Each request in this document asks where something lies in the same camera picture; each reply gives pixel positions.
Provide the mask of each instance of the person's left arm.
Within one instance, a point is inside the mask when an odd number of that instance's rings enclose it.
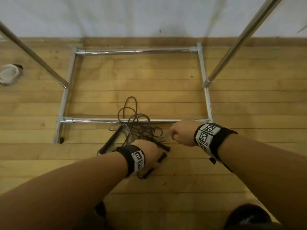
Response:
[[[145,169],[159,158],[149,141],[133,142]],[[34,178],[0,196],[1,229],[70,229],[128,174],[119,152],[81,160]]]

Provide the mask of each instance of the black wristband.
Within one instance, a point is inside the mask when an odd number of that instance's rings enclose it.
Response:
[[[141,170],[145,166],[145,155],[143,151],[135,145],[125,145],[116,148],[114,151],[119,152],[126,159],[128,164],[127,177]]]
[[[216,123],[205,123],[195,131],[194,141],[213,159],[222,163],[218,148],[230,134],[237,134],[237,132]]]

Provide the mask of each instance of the metal rack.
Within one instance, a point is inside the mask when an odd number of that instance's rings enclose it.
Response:
[[[207,78],[205,72],[204,58],[202,45],[200,43],[197,46],[192,47],[161,47],[161,48],[142,48],[142,49],[108,49],[108,50],[82,50],[78,48],[73,48],[71,62],[68,69],[67,80],[63,79],[59,74],[57,74],[45,61],[43,61],[34,51],[32,51],[28,46],[26,46],[17,36],[10,31],[2,22],[0,22],[0,35],[9,41],[20,47],[26,54],[33,58],[38,64],[40,64],[49,75],[55,79],[60,85],[64,87],[61,106],[59,109],[59,115],[56,120],[56,128],[53,136],[53,143],[62,143],[63,138],[62,129],[65,123],[119,123],[118,119],[112,118],[76,118],[76,117],[66,117],[65,110],[67,104],[67,98],[70,91],[71,77],[76,63],[77,56],[94,56],[94,55],[110,55],[110,54],[140,54],[140,53],[170,53],[170,52],[180,52],[180,53],[197,53],[200,62],[204,93],[206,100],[206,108],[208,113],[207,119],[200,119],[198,121],[202,122],[214,122],[211,110],[211,103],[209,97],[208,87],[211,82],[217,77],[217,75],[222,71],[222,69],[228,64],[231,58],[238,51],[240,46],[244,43],[246,39],[252,36],[252,34],[258,29],[258,27],[263,23],[263,21],[268,17],[268,15],[275,9],[281,0],[266,0],[261,6],[259,11],[245,27],[240,36],[233,43],[232,47],[225,54],[216,68],[213,70],[211,75]],[[121,119],[121,122],[127,122],[128,119]],[[142,119],[140,122],[148,122],[147,119]],[[151,119],[152,123],[176,123],[180,119]]]

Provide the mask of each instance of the wooden baseboard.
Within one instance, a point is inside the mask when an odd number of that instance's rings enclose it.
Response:
[[[21,38],[30,47],[35,46],[193,46],[201,42],[203,46],[231,46],[236,38]],[[13,44],[0,40],[0,47],[11,47]],[[307,46],[307,38],[250,38],[244,46]]]

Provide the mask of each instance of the white wall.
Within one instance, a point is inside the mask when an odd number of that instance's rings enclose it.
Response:
[[[0,0],[19,37],[233,37],[265,0]],[[256,37],[307,37],[307,0],[283,0]]]

